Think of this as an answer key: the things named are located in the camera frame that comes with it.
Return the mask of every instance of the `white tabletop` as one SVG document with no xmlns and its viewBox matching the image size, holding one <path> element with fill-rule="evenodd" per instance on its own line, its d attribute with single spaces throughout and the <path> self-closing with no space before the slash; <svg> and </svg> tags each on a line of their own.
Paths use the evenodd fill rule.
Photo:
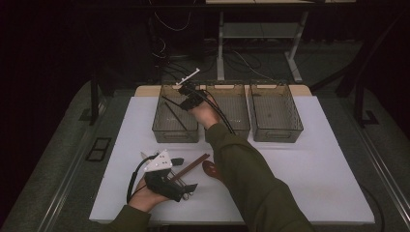
<svg viewBox="0 0 410 232">
<path fill-rule="evenodd" d="M 118 134 L 90 219 L 110 222 L 126 204 L 131 175 L 142 161 L 140 152 L 152 155 L 167 149 L 172 158 L 184 158 L 175 172 L 204 153 L 213 154 L 200 130 L 198 143 L 159 144 L 152 132 L 158 97 L 133 97 Z M 274 174 L 291 189 L 301 210 L 312 223 L 374 223 L 374 215 L 341 152 L 316 97 L 294 97 L 304 131 L 296 143 L 249 142 L 269 163 Z M 143 175 L 142 170 L 137 179 Z M 198 184 L 188 201 L 168 201 L 157 206 L 152 224 L 243 223 L 223 184 L 205 175 L 198 165 L 183 180 Z"/>
</svg>

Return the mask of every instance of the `white object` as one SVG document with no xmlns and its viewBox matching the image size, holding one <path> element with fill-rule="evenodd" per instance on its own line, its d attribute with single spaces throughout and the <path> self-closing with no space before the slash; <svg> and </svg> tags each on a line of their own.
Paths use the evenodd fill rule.
<svg viewBox="0 0 410 232">
<path fill-rule="evenodd" d="M 182 83 L 184 83 L 185 81 L 187 81 L 187 80 L 189 80 L 191 77 L 193 77 L 195 74 L 197 74 L 199 71 L 200 71 L 200 69 L 199 69 L 199 68 L 196 68 L 196 71 L 195 71 L 195 72 L 193 72 L 191 75 L 189 75 L 189 76 L 187 76 L 187 77 L 185 77 L 185 78 L 182 78 L 181 82 L 179 82 L 179 83 L 177 82 L 176 85 L 181 85 Z"/>
<path fill-rule="evenodd" d="M 152 172 L 158 170 L 169 169 L 172 167 L 172 161 L 169 158 L 168 151 L 163 150 L 159 155 L 157 155 L 148 165 L 144 168 L 145 172 Z"/>
</svg>

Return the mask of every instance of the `hand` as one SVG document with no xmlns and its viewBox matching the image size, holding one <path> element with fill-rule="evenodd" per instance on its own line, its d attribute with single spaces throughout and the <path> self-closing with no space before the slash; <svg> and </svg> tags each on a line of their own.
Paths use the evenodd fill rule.
<svg viewBox="0 0 410 232">
<path fill-rule="evenodd" d="M 208 99 L 213 104 L 217 105 L 213 98 L 208 96 Z M 217 113 L 217 111 L 215 111 L 215 109 L 206 101 L 201 103 L 199 106 L 190 109 L 189 113 L 195 116 L 196 121 L 198 121 L 199 124 L 204 126 L 206 130 L 210 128 L 213 124 L 217 124 L 220 121 L 220 116 Z"/>
<path fill-rule="evenodd" d="M 129 205 L 143 212 L 150 212 L 156 205 L 169 200 L 167 197 L 154 193 L 146 187 L 144 177 L 136 186 L 136 193 L 132 196 Z"/>
</svg>

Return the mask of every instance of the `black cable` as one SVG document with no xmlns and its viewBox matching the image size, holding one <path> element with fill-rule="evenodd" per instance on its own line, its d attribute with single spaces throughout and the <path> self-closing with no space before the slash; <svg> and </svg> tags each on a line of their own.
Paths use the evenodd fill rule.
<svg viewBox="0 0 410 232">
<path fill-rule="evenodd" d="M 228 65 L 232 70 L 238 72 L 238 73 L 252 73 L 252 71 L 249 69 L 249 67 L 246 70 L 238 70 L 237 68 L 235 68 L 229 61 L 230 58 L 228 58 L 227 56 L 223 57 L 223 62 Z"/>
<path fill-rule="evenodd" d="M 141 166 L 142 166 L 146 161 L 148 161 L 148 160 L 153 160 L 156 156 L 157 156 L 157 155 L 151 156 L 151 157 L 148 157 L 148 158 L 144 159 L 144 160 L 136 167 L 135 171 L 132 173 L 132 176 L 131 176 L 131 179 L 130 179 L 129 188 L 128 188 L 128 191 L 127 191 L 127 203 L 130 202 L 131 198 L 133 197 L 133 195 L 134 195 L 136 192 L 140 191 L 142 188 L 145 187 L 145 186 L 144 186 L 144 187 L 142 187 L 142 188 L 139 188 L 137 191 L 135 191 L 134 193 L 132 193 L 133 184 L 135 183 L 136 175 L 138 174 L 139 169 L 141 168 Z"/>
<path fill-rule="evenodd" d="M 370 198 L 374 201 L 374 204 L 376 204 L 377 210 L 379 211 L 379 214 L 380 214 L 380 232 L 384 232 L 385 231 L 385 219 L 384 219 L 383 210 L 380 207 L 379 202 L 376 200 L 376 197 L 364 185 L 360 183 L 358 184 L 370 196 Z"/>
<path fill-rule="evenodd" d="M 209 96 L 211 96 L 211 98 L 215 101 L 216 107 L 220 107 L 217 103 L 217 100 L 214 98 L 214 96 L 208 91 L 208 90 L 204 90 L 205 94 L 208 94 Z"/>
<path fill-rule="evenodd" d="M 176 75 L 174 75 L 172 72 L 168 72 L 168 71 L 165 71 L 165 70 L 162 70 L 162 71 L 163 71 L 164 73 L 167 73 L 167 74 L 171 75 L 172 77 L 174 77 L 175 80 L 181 79 L 181 78 L 178 78 Z"/>
<path fill-rule="evenodd" d="M 211 69 L 212 69 L 212 67 L 217 63 L 217 57 L 213 57 L 214 59 L 213 59 L 213 61 L 212 61 L 212 63 L 211 63 L 211 66 L 208 68 L 208 69 L 206 69 L 206 70 L 201 70 L 201 72 L 200 73 L 206 73 L 206 72 L 209 72 Z"/>
<path fill-rule="evenodd" d="M 193 73 L 193 71 L 190 71 L 189 69 L 185 68 L 185 67 L 182 66 L 182 65 L 175 64 L 174 62 L 169 62 L 169 65 L 174 65 L 174 66 L 177 66 L 177 67 L 179 67 L 179 68 L 181 68 L 181 69 L 187 71 L 188 73 Z"/>
<path fill-rule="evenodd" d="M 262 40 L 262 42 L 263 43 L 260 43 L 259 40 L 256 40 L 253 42 L 246 42 L 245 44 L 241 43 L 242 47 L 236 47 L 236 48 L 232 44 L 228 43 L 227 45 L 223 47 L 223 49 L 236 50 L 238 52 L 248 52 L 248 51 L 264 51 L 264 49 L 271 47 L 270 45 L 268 46 L 264 45 L 264 44 L 269 44 L 270 41 L 265 39 L 265 40 Z"/>
<path fill-rule="evenodd" d="M 227 51 L 231 51 L 231 52 L 235 53 L 235 56 L 240 56 L 240 55 L 238 55 L 239 52 L 236 51 L 235 49 L 229 48 L 229 49 L 227 49 Z M 246 53 L 246 54 L 247 54 L 247 56 L 253 58 L 253 60 L 256 61 L 256 63 L 257 63 L 256 66 L 251 65 L 249 61 L 247 61 L 247 63 L 244 64 L 244 62 L 243 62 L 242 59 L 241 59 L 239 62 L 232 59 L 232 62 L 235 63 L 235 64 L 237 64 L 237 65 L 240 65 L 240 66 L 243 66 L 243 67 L 247 67 L 247 68 L 251 68 L 251 69 L 254 69 L 254 70 L 259 69 L 259 68 L 262 67 L 262 62 L 261 62 L 256 56 L 254 56 L 254 55 L 252 55 L 252 54 L 249 54 L 249 53 Z"/>
<path fill-rule="evenodd" d="M 299 70 L 300 67 L 301 67 L 306 61 L 308 61 L 308 60 L 311 59 L 311 56 L 312 56 L 312 55 L 314 55 L 315 53 L 317 53 L 317 51 L 319 51 L 319 49 L 322 47 L 322 43 L 323 43 L 323 42 L 319 43 L 319 46 L 318 46 L 313 52 L 311 52 L 311 54 L 310 54 L 305 60 L 303 60 L 303 61 L 302 61 L 301 63 L 299 63 L 299 64 L 296 64 L 296 68 L 295 68 L 294 70 L 291 70 L 290 73 L 288 73 L 288 72 L 273 73 L 272 70 L 271 70 L 271 73 L 273 73 L 273 76 L 274 76 L 274 77 L 278 77 L 278 76 L 282 76 L 282 75 L 285 75 L 285 77 L 291 77 L 291 74 L 292 74 L 294 71 Z"/>
<path fill-rule="evenodd" d="M 249 64 L 249 62 L 248 62 L 241 54 L 239 54 L 239 52 L 237 52 L 237 51 L 235 51 L 235 50 L 233 50 L 233 51 L 242 59 L 242 61 L 247 65 L 247 67 L 248 67 L 253 73 L 255 73 L 255 74 L 259 75 L 259 76 L 265 77 L 265 78 L 267 78 L 267 79 L 273 80 L 273 79 L 272 79 L 271 77 L 269 77 L 268 75 L 265 75 L 265 74 L 262 74 L 262 73 L 256 71 L 256 70 Z"/>
<path fill-rule="evenodd" d="M 235 134 L 235 131 L 232 129 L 232 126 L 229 124 L 229 121 L 226 119 L 226 116 L 223 114 L 223 112 L 220 110 L 219 107 L 217 107 L 213 102 L 211 102 L 208 98 L 203 97 L 201 94 L 197 93 L 196 90 L 192 90 L 190 88 L 187 87 L 188 90 L 190 90 L 192 93 L 195 93 L 198 97 L 200 97 L 202 100 L 204 100 L 205 102 L 207 102 L 209 105 L 211 105 L 211 107 L 213 107 L 215 109 L 215 111 L 219 114 L 219 116 L 221 117 L 221 119 L 223 120 L 223 122 L 226 124 L 226 126 L 229 129 L 230 133 Z"/>
<path fill-rule="evenodd" d="M 184 72 L 184 71 L 182 71 L 182 70 L 178 70 L 177 68 L 174 68 L 174 67 L 165 66 L 164 68 L 166 68 L 166 69 L 171 69 L 171 70 L 174 70 L 174 71 L 176 71 L 176 72 L 182 73 L 184 76 L 187 76 L 187 75 L 188 75 L 186 72 Z"/>
</svg>

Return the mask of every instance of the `dark background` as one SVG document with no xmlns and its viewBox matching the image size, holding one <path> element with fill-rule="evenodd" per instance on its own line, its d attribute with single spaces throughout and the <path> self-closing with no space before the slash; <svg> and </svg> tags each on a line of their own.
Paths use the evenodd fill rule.
<svg viewBox="0 0 410 232">
<path fill-rule="evenodd" d="M 393 5 L 402 2 L 406 1 L 390 1 Z M 405 8 L 314 12 L 303 39 L 306 43 L 332 43 L 377 38 L 401 9 Z M 155 83 L 158 70 L 151 56 L 155 38 L 147 27 L 150 14 L 82 14 L 71 1 L 64 0 L 0 1 L 0 11 L 1 226 L 73 96 L 93 73 L 98 75 L 103 93 L 111 95 L 115 89 Z M 218 32 L 218 14 L 198 13 L 193 21 L 199 26 L 185 34 L 175 35 L 158 26 L 155 33 L 179 38 L 174 46 L 187 48 L 197 58 L 202 52 L 201 40 Z M 409 22 L 407 11 L 371 57 L 363 77 L 410 137 Z"/>
</svg>

